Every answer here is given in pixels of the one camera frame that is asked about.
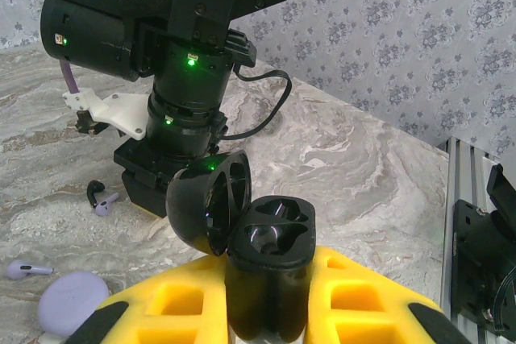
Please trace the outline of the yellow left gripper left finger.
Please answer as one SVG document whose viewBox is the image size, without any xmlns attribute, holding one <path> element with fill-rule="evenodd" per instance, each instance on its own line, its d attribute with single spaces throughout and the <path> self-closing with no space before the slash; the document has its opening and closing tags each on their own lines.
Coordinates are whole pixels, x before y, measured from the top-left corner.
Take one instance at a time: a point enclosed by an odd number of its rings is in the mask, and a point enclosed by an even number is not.
<svg viewBox="0 0 516 344">
<path fill-rule="evenodd" d="M 229 343 L 226 261 L 207 255 L 104 300 L 73 343 Z"/>
</svg>

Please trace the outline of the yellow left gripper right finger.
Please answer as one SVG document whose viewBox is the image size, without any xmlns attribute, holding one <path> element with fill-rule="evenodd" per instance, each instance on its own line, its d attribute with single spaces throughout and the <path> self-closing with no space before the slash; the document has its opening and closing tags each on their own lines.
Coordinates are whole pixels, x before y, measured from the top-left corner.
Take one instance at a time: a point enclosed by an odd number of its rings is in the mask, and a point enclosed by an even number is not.
<svg viewBox="0 0 516 344">
<path fill-rule="evenodd" d="M 467 343 L 429 298 L 317 247 L 305 343 Z"/>
</svg>

